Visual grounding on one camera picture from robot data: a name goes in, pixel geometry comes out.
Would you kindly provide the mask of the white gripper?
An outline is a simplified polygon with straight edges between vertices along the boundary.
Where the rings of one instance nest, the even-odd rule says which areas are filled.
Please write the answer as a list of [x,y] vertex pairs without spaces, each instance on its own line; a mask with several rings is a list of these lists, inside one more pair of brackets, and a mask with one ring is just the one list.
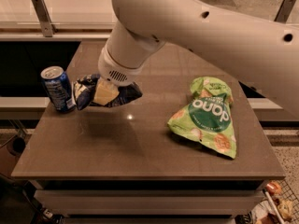
[[98,59],[98,79],[93,101],[99,105],[106,105],[118,95],[118,87],[125,87],[135,81],[142,68],[127,68],[116,63],[109,54],[107,46],[101,50]]

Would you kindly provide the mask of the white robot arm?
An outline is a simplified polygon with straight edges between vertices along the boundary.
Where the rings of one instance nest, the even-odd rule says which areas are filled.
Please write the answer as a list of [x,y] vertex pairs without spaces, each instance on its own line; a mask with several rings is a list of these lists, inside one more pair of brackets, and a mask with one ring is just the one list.
[[101,77],[127,86],[170,42],[299,116],[299,29],[199,0],[112,0],[117,23],[99,57]]

